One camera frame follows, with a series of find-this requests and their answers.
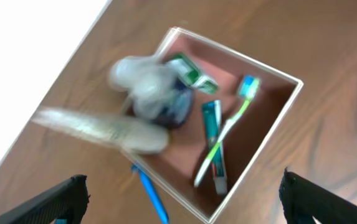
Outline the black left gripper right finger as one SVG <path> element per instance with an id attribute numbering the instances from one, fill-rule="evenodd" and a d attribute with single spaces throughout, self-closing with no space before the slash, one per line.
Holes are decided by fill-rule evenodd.
<path id="1" fill-rule="evenodd" d="M 279 199 L 288 224 L 357 223 L 357 206 L 294 172 L 284 170 Z"/>

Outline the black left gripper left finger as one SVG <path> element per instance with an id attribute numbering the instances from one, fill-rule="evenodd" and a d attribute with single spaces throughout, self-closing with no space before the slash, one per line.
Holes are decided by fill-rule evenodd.
<path id="1" fill-rule="evenodd" d="M 86 175 L 74 175 L 0 215 L 0 224 L 80 223 L 90 195 Z"/>

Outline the white Pantene tube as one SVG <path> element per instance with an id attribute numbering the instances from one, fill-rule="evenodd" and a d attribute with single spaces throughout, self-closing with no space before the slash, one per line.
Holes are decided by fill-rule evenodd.
<path id="1" fill-rule="evenodd" d="M 137 154 L 158 154 L 169 144 L 166 128 L 138 118 L 113 114 L 85 114 L 63 108 L 41 107 L 33 123 L 78 139 Z"/>

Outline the blue disposable razor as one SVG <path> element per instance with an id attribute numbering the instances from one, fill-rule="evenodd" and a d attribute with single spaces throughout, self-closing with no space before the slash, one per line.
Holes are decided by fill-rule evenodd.
<path id="1" fill-rule="evenodd" d="M 164 207 L 151 179 L 147 176 L 147 174 L 138 165 L 133 164 L 131 169 L 133 172 L 138 173 L 141 183 L 144 187 L 144 190 L 148 194 L 148 196 L 151 200 L 151 203 L 153 204 L 162 224 L 168 224 L 169 223 L 168 213 L 165 210 L 165 207 Z"/>

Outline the green toothbrush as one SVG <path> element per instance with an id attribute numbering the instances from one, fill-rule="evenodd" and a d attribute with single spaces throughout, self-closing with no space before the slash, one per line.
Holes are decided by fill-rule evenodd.
<path id="1" fill-rule="evenodd" d="M 195 187 L 198 187 L 200 185 L 204 175 L 206 174 L 208 167 L 212 162 L 212 159 L 215 157 L 217 150 L 222 145 L 224 138 L 227 136 L 227 134 L 232 129 L 232 127 L 236 124 L 236 122 L 238 122 L 238 120 L 240 120 L 240 118 L 248 109 L 249 105 L 251 104 L 255 95 L 257 94 L 260 84 L 261 81 L 259 78 L 250 75 L 244 77 L 238 89 L 238 95 L 244 99 L 243 104 L 239 108 L 238 112 L 235 115 L 231 116 L 229 119 L 227 119 L 226 122 L 224 123 L 224 126 L 222 127 L 222 130 L 219 132 L 216 142 L 214 143 L 213 147 L 211 148 L 206 158 L 204 159 L 203 163 L 201 164 L 201 167 L 196 175 L 196 178 L 194 179 Z"/>

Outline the green white soap box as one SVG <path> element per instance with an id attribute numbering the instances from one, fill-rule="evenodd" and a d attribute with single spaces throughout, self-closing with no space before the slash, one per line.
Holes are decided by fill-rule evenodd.
<path id="1" fill-rule="evenodd" d="M 211 76 L 202 70 L 191 58 L 178 52 L 166 62 L 166 65 L 178 73 L 178 78 L 189 88 L 208 95 L 215 94 L 219 85 Z"/>

